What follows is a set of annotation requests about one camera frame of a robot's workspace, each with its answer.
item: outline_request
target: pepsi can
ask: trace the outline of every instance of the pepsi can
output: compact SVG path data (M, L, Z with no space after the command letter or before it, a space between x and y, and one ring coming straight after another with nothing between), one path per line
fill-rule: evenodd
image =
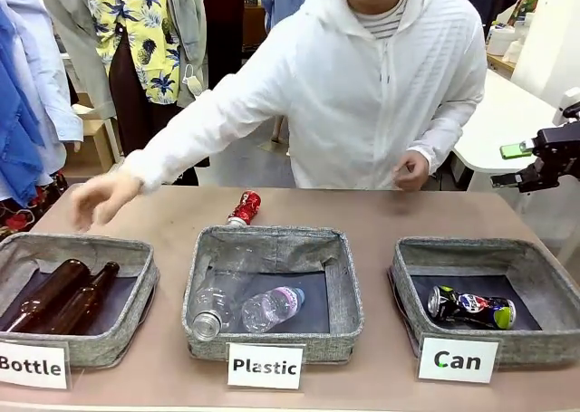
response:
M509 330L516 321L516 305L503 297L481 297L435 286L427 310L436 321L469 321L492 329Z

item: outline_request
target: red can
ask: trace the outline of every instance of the red can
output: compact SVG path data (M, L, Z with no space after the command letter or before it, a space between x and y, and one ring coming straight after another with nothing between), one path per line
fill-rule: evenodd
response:
M252 190L245 191L233 213L227 217L226 225L250 225L261 203L262 199L258 193Z

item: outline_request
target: yellow floral fabric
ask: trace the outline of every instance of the yellow floral fabric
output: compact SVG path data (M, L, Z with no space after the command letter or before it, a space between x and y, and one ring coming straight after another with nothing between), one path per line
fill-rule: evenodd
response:
M130 52L147 99L158 104L177 101L179 37L169 15L168 0L87 0L97 53L107 74L126 29Z

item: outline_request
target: gray jacket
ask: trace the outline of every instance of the gray jacket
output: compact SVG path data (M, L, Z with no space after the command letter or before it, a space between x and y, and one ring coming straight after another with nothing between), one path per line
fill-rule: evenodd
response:
M109 79L101 57L97 54L98 38L87 0L44 0L44 4L92 105L101 118L114 117L116 113ZM203 84L201 64L206 53L206 14L203 0L170 0L169 10L181 40L179 81L183 80L186 66L190 64L193 73ZM180 83L178 105L186 107L193 100L195 98L187 85Z

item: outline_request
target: striped shirt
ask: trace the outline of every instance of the striped shirt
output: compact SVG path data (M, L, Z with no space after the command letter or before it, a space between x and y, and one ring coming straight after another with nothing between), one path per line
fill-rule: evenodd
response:
M366 15L354 12L362 27L368 30L376 39L388 41L397 32L409 0L399 0L390 11L377 15Z

